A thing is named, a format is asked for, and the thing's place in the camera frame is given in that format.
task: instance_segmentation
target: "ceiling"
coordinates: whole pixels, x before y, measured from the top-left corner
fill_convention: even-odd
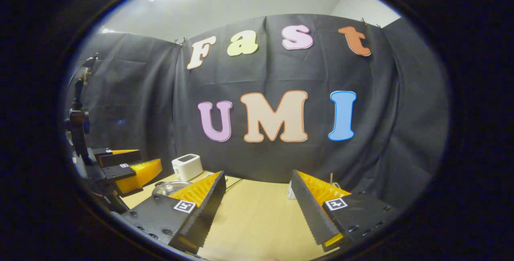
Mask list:
[[[326,14],[385,26],[400,16],[378,0],[127,0],[99,30],[129,32],[168,41],[191,38],[239,20],[273,14]]]

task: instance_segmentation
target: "white toaster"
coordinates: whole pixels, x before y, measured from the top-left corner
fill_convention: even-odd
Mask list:
[[[192,153],[172,160],[171,164],[175,175],[182,181],[189,181],[204,171],[200,156]]]

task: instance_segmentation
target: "black curtain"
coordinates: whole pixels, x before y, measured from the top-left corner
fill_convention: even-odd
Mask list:
[[[305,25],[314,44],[308,49],[282,46],[281,30]],[[364,57],[349,48],[339,28],[365,34]],[[229,56],[231,37],[257,33],[259,48]],[[186,69],[191,45],[216,36],[200,67]],[[183,45],[121,33],[96,34],[86,43],[78,65],[99,53],[90,85],[83,92],[90,112],[91,147],[141,149],[143,157],[171,160],[200,155],[208,171],[267,182],[288,182],[293,169],[328,181],[330,173],[345,190],[368,190],[383,201],[409,204],[437,169],[448,130],[444,68],[413,27],[399,19],[382,29],[335,16],[286,14],[248,19],[195,36]],[[284,93],[303,90],[308,140],[283,142],[267,137],[248,143],[246,107],[239,98],[262,93],[276,110]],[[352,130],[345,141],[331,141],[333,91],[353,91]],[[231,138],[216,142],[202,129],[200,102],[211,102],[213,127],[220,130],[215,104],[233,103]]]

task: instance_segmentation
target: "black cable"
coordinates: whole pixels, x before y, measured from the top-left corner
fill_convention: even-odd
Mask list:
[[[92,69],[93,66],[95,65],[95,62],[97,59],[98,59],[98,52],[96,52],[92,57],[86,59],[84,61],[84,63],[82,65],[80,65],[78,69],[75,70],[75,72],[73,73],[73,75],[71,76],[71,78],[68,82],[68,85],[66,86],[66,93],[68,93],[69,86],[73,82],[73,79],[75,78],[75,75],[77,74],[77,71],[79,71],[81,69],[87,69],[88,67],[91,67],[91,69]]]
[[[241,179],[237,180],[235,183],[233,183],[233,184],[231,184],[230,186],[228,186],[228,188],[226,188],[226,190],[225,190],[225,193],[228,191],[228,189],[230,189],[231,187],[233,187],[235,184],[237,184],[237,183],[241,182],[242,180],[243,180],[243,179],[241,178]]]

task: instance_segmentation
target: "cable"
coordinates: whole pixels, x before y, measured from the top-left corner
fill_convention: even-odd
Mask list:
[[[228,189],[232,188],[235,184],[238,184],[238,183],[239,183],[239,182],[241,182],[242,180],[243,180],[243,179],[241,178],[241,179],[237,180],[235,183],[233,183],[233,184],[231,184],[230,186],[228,186],[228,188],[226,188],[226,190],[225,190],[225,193],[228,191]]]
[[[98,52],[96,52],[92,57],[86,59],[84,61],[84,63],[82,65],[80,65],[78,69],[75,70],[75,72],[73,73],[73,75],[71,76],[71,78],[68,82],[68,85],[66,86],[66,93],[68,93],[69,87],[70,87],[71,83],[73,82],[73,79],[75,78],[75,75],[77,74],[77,72],[81,69],[84,69],[84,76],[82,76],[81,78],[85,78],[85,76],[86,76],[85,74],[88,72],[88,68],[91,69],[91,71],[90,71],[90,73],[91,73],[93,67],[95,66],[95,62],[97,59],[98,59]]]

